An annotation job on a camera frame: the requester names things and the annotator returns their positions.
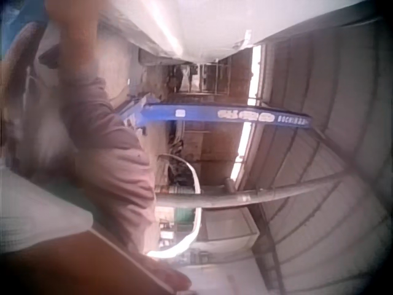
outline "metal pipe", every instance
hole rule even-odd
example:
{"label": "metal pipe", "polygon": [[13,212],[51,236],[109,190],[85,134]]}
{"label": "metal pipe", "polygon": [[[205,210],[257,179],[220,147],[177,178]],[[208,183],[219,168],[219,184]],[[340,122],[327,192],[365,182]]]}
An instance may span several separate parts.
{"label": "metal pipe", "polygon": [[223,208],[245,206],[315,191],[320,187],[334,184],[348,175],[349,172],[344,171],[299,184],[290,184],[288,186],[281,186],[275,189],[235,192],[234,194],[157,194],[157,206],[179,208]]}

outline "hand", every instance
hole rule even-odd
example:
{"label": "hand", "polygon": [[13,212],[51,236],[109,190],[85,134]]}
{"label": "hand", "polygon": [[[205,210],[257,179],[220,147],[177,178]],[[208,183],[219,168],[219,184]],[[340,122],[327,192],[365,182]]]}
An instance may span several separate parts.
{"label": "hand", "polygon": [[61,25],[97,21],[105,0],[45,0],[48,16]]}

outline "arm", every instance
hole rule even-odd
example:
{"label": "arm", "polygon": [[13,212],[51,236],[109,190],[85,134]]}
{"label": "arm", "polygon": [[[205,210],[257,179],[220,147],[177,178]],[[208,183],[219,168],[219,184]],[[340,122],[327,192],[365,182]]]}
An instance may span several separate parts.
{"label": "arm", "polygon": [[144,233],[155,222],[154,175],[135,132],[114,113],[105,82],[97,77],[96,5],[97,0],[47,0],[61,30],[62,116],[79,149],[76,168],[85,193],[104,213],[101,223],[127,247],[142,251]]}

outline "white curved pipe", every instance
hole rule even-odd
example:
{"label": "white curved pipe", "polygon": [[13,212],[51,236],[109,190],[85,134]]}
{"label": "white curved pipe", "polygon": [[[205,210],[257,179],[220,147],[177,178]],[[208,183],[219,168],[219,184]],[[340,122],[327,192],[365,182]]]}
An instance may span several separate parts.
{"label": "white curved pipe", "polygon": [[[177,157],[175,155],[169,155],[169,154],[162,154],[168,157],[172,157],[178,161],[181,161],[187,165],[187,167],[191,170],[192,172],[192,177],[194,180],[194,188],[195,188],[195,193],[196,194],[201,194],[201,186],[199,184],[199,179],[198,175],[195,171],[195,169],[184,159]],[[195,239],[198,236],[199,229],[201,227],[201,217],[202,217],[202,208],[195,208],[195,219],[194,219],[194,226],[191,231],[187,236],[183,238],[178,244],[174,245],[173,247],[170,247],[169,249],[163,250],[163,251],[150,251],[148,252],[148,256],[153,257],[153,258],[161,258],[161,259],[167,259],[167,258],[173,258],[181,253],[183,253],[185,250],[190,248],[190,245],[192,242],[195,241]]]}

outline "brown surface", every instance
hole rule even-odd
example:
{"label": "brown surface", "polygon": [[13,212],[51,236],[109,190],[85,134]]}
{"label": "brown surface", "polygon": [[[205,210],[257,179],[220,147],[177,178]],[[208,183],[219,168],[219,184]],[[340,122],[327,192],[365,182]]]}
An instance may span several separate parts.
{"label": "brown surface", "polygon": [[40,243],[7,260],[38,294],[173,294],[91,232]]}

